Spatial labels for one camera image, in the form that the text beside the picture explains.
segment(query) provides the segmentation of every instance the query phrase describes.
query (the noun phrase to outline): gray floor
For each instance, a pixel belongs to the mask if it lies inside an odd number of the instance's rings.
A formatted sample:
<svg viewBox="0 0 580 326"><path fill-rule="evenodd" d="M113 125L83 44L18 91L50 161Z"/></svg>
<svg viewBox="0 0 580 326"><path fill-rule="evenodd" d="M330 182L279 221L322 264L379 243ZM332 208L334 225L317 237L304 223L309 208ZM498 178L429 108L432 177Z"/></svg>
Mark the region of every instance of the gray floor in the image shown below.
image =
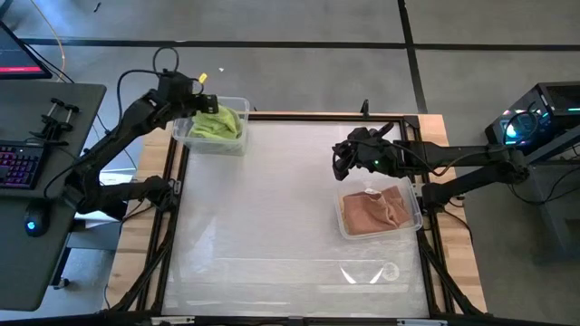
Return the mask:
<svg viewBox="0 0 580 326"><path fill-rule="evenodd" d="M402 42L396 0L37 0L63 36L137 40ZM579 44L576 0L407 0L416 43ZM23 37L52 37L30 3L16 0L5 22ZM53 62L58 49L37 47ZM114 87L119 74L150 67L151 48L65 47L67 72L78 82L109 91L105 124L117 119ZM400 50L287 50L181 48L180 70L209 74L207 90L248 98L258 110L416 112L406 52ZM449 142L483 144L483 128L536 82L580 80L580 53L418 51L429 113L445 116ZM170 53L159 65L171 66ZM123 83L128 105L155 79L133 75ZM96 140L92 135L88 145ZM137 158L141 144L130 147ZM124 156L109 168L130 168ZM490 312L501 317L580 323L580 264L538 266L537 211L494 185L470 193L469 224ZM41 310L0 318L82 313L101 308L111 260L76 255L77 291L52 292ZM73 309L65 305L74 302Z"/></svg>

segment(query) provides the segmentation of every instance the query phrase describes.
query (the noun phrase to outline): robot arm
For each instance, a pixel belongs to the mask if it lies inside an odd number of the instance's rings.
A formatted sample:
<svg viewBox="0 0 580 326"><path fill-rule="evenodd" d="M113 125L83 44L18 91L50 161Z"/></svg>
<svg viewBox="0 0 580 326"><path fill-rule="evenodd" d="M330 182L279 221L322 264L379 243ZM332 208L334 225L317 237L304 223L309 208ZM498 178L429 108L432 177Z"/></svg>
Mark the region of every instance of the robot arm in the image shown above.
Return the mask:
<svg viewBox="0 0 580 326"><path fill-rule="evenodd" d="M440 147L428 141L390 142L383 139L392 128L389 123L379 130L357 128L347 140L333 147L333 172L337 180L348 176L354 167L366 168L391 177L421 175L441 176L435 168L483 167L449 182L428 183L420 188L423 205L443 207L454 196L494 182L517 184L529 173L523 154L514 148L497 146Z"/></svg>
<svg viewBox="0 0 580 326"><path fill-rule="evenodd" d="M121 123L74 164L66 178L64 200L82 214L97 210L121 220L131 199L147 198L154 206L175 203L173 186L159 176L140 183L101 186L101 170L137 137L167 122L194 116L198 111L218 112L216 95L193 94L193 80L179 72L164 72L157 90L150 90L125 111Z"/></svg>

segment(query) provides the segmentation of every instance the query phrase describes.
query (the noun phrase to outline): keyboard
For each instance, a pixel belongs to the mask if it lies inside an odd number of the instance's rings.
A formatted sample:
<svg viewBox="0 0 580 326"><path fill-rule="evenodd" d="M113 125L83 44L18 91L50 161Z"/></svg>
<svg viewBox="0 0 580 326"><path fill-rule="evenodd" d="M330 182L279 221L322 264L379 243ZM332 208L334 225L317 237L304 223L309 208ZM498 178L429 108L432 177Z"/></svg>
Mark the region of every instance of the keyboard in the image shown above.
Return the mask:
<svg viewBox="0 0 580 326"><path fill-rule="evenodd" d="M34 189L44 144L0 140L0 188Z"/></svg>

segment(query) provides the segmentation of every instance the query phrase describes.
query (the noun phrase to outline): computer monitor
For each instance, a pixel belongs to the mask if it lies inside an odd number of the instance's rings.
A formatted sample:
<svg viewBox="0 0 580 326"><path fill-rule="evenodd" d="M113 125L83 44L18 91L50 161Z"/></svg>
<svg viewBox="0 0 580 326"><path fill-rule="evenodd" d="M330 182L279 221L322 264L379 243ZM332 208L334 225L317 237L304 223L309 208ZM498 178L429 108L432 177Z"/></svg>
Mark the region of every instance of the computer monitor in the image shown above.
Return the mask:
<svg viewBox="0 0 580 326"><path fill-rule="evenodd" d="M42 79L53 75L10 29L0 22L0 80Z"/></svg>

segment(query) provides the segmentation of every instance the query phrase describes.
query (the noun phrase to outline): clear plastic container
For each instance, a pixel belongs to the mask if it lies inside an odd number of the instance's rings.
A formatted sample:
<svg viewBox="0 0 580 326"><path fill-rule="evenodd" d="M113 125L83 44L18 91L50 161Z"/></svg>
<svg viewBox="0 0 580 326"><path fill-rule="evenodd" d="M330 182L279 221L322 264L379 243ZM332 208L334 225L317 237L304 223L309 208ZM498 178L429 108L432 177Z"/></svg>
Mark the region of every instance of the clear plastic container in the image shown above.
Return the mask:
<svg viewBox="0 0 580 326"><path fill-rule="evenodd" d="M204 139L190 137L189 132L195 128L191 118L176 119L173 123L173 138L185 144L192 153L221 154L242 156L246 153L247 117L250 102L244 98L218 96L219 104L236 111L242 125L242 134L238 139Z"/></svg>
<svg viewBox="0 0 580 326"><path fill-rule="evenodd" d="M343 221L343 197L355 194L358 192L365 191L366 189L373 189L376 191L383 191L386 188L396 186L401 192L401 196L405 203L405 208L411 219L403 223L398 229L382 231L366 235L349 235L346 232ZM419 208L419 203L417 203L417 198L412 189L411 181L408 177L396 178L396 177L382 177L380 179L372 180L358 180L358 181L342 181L337 189L336 193L336 216L338 218L338 225L340 226L341 234L349 240L357 239L367 239L374 238L384 235L392 235L400 232L401 230L412 230L417 231L423 225L423 218L421 215L421 209Z"/></svg>

